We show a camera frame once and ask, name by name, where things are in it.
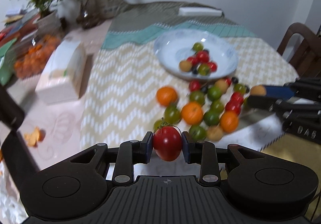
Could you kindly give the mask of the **brown longan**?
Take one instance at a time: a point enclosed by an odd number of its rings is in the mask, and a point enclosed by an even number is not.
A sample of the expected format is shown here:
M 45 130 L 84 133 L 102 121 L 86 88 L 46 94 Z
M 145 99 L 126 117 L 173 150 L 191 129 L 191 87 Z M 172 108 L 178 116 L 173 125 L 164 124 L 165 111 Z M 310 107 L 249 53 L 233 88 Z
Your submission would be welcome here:
M 263 85 L 256 85 L 250 89 L 250 95 L 253 96 L 265 96 L 267 94 L 267 90 Z
M 179 63 L 179 68 L 182 72 L 190 72 L 193 68 L 193 64 L 188 60 L 183 60 Z
M 215 82 L 214 84 L 215 87 L 217 87 L 218 89 L 220 89 L 220 91 L 222 92 L 222 94 L 225 94 L 229 88 L 229 84 L 225 79 L 219 79 Z

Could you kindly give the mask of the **orange mandarin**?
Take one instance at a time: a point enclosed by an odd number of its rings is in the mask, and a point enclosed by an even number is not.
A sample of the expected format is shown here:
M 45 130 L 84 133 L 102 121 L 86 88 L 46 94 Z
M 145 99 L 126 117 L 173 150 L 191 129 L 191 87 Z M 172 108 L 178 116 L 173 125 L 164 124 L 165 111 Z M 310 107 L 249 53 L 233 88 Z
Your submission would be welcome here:
M 197 102 L 189 102 L 181 110 L 181 117 L 188 125 L 197 125 L 202 122 L 202 106 Z
M 234 132 L 238 124 L 238 115 L 233 111 L 225 111 L 220 117 L 220 127 L 226 133 Z
M 176 104 L 178 99 L 179 97 L 176 90 L 169 86 L 161 87 L 156 92 L 157 102 L 165 107 L 168 107 L 171 104 Z

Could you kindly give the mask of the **green lime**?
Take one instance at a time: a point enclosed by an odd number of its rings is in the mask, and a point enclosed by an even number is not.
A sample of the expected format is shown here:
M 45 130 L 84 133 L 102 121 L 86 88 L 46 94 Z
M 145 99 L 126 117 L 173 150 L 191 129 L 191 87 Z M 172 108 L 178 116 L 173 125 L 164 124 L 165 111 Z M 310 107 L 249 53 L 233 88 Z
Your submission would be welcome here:
M 209 127 L 216 126 L 220 122 L 220 114 L 213 110 L 208 110 L 203 115 L 203 121 Z

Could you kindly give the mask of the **large red tomato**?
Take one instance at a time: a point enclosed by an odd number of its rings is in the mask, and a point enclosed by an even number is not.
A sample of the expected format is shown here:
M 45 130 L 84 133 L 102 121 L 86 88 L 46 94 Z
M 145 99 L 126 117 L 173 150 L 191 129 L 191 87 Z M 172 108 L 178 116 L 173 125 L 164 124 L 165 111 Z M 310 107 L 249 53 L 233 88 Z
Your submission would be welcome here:
M 182 150 L 180 132 L 173 126 L 158 129 L 153 136 L 153 148 L 162 160 L 166 162 L 176 160 Z

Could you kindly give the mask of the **wooden chair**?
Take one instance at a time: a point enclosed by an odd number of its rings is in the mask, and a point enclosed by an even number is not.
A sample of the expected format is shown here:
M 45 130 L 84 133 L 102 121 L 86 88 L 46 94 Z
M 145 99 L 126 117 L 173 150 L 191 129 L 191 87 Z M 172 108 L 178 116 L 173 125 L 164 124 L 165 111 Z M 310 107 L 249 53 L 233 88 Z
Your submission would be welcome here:
M 291 37 L 295 34 L 302 36 L 303 41 L 290 59 L 290 65 L 300 77 L 320 78 L 320 37 L 305 24 L 291 24 L 281 40 L 277 52 L 282 56 Z

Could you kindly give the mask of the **patterned tablecloth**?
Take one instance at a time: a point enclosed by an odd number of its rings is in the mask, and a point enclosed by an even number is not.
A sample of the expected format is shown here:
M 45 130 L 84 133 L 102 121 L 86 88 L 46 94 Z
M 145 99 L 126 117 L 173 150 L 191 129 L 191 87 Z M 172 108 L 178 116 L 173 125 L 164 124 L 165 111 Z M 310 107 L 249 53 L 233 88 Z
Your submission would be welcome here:
M 117 147 L 141 140 L 165 120 L 178 132 L 195 128 L 225 148 L 236 143 L 320 171 L 320 146 L 286 134 L 276 115 L 249 109 L 228 130 L 218 117 L 237 92 L 256 85 L 282 86 L 296 69 L 264 40 L 225 17 L 183 17 L 182 3 L 120 4 L 91 69 L 80 147 Z

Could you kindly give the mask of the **green cherry tomato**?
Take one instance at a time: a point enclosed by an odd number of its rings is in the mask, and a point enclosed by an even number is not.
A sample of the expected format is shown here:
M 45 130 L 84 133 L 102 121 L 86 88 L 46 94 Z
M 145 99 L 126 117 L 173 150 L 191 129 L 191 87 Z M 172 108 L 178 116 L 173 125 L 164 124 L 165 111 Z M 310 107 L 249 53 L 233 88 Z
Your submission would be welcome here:
M 209 76 L 210 73 L 211 73 L 211 69 L 209 67 L 208 64 L 206 63 L 202 63 L 199 65 L 199 67 L 197 68 L 197 73 L 200 75 L 200 76 Z

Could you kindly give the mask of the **red cherry tomato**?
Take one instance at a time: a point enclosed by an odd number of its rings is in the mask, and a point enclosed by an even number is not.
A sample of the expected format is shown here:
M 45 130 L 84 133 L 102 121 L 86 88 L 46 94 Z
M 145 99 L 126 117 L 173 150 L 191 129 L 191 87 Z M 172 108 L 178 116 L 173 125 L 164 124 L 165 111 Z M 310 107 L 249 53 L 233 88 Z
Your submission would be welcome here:
M 196 56 L 190 56 L 186 60 L 189 61 L 192 64 L 192 66 L 197 66 L 199 64 L 199 61 Z

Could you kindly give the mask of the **orange peel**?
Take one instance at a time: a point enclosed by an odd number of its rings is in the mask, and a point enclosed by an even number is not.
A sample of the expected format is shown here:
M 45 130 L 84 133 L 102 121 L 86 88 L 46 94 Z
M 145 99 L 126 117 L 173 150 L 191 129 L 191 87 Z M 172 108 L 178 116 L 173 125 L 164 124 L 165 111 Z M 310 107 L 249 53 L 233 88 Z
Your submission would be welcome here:
M 43 140 L 43 132 L 39 127 L 35 127 L 32 133 L 25 133 L 23 137 L 28 147 L 35 147 Z

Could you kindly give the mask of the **white tissue box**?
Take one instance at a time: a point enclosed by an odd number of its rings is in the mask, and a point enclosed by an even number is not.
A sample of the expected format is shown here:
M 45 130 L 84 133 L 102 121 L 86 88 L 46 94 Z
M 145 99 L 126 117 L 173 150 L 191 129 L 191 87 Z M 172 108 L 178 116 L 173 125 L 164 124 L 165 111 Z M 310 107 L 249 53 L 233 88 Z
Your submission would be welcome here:
M 41 73 L 35 88 L 37 96 L 49 105 L 77 100 L 86 59 L 82 42 L 63 40 Z

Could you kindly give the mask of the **white blue patterned bowl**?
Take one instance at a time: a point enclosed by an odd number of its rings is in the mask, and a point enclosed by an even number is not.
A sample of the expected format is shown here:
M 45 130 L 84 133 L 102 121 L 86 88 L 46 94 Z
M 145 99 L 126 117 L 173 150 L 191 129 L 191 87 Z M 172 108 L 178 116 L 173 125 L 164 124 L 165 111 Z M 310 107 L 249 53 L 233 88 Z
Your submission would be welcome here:
M 195 29 L 167 31 L 155 40 L 153 50 L 165 70 L 184 80 L 214 81 L 229 76 L 236 71 L 239 61 L 237 51 L 226 40 Z M 179 63 L 190 56 L 196 56 L 199 64 L 188 73 L 182 72 Z M 209 65 L 209 76 L 197 73 L 202 63 Z

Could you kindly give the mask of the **white power strip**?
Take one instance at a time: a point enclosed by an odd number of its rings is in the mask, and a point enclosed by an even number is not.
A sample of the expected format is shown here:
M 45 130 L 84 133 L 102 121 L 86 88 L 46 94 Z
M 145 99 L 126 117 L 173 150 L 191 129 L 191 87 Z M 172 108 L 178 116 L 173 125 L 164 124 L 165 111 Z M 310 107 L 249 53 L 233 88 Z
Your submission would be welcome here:
M 179 8 L 179 16 L 213 16 L 221 17 L 223 15 L 222 10 L 217 10 L 210 7 L 181 7 Z

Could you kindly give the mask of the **clear box of oranges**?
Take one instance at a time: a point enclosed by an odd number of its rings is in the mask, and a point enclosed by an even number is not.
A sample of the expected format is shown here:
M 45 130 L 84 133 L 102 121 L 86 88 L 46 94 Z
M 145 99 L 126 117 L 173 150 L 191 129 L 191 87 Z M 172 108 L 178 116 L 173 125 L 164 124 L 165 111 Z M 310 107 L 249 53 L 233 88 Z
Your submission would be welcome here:
M 58 35 L 46 34 L 40 39 L 32 39 L 16 54 L 15 75 L 25 79 L 40 74 L 60 43 L 61 37 Z

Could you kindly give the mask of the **green ceramic dish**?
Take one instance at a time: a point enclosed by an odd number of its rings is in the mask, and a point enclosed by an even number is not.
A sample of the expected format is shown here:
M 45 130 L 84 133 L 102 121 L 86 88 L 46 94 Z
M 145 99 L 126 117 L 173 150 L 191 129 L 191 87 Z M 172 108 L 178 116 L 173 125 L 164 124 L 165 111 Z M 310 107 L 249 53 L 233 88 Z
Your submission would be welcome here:
M 14 63 L 16 61 L 16 53 L 13 50 L 13 45 L 17 38 L 5 43 L 1 46 L 1 66 L 0 66 L 0 80 L 1 85 L 6 85 L 14 73 Z

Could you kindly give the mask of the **stack of books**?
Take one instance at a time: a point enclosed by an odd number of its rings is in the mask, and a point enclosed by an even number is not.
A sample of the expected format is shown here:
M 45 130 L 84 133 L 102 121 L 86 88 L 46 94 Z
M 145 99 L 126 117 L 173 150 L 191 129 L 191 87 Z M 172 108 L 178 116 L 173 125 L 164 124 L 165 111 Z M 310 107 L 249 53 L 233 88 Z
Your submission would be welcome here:
M 4 28 L 1 31 L 1 33 L 4 34 L 4 37 L 1 36 L 1 46 L 13 39 L 16 39 L 18 42 L 28 34 L 36 31 L 38 29 L 37 20 L 39 17 L 40 14 L 37 10 L 31 10 L 20 20 L 17 20 Z

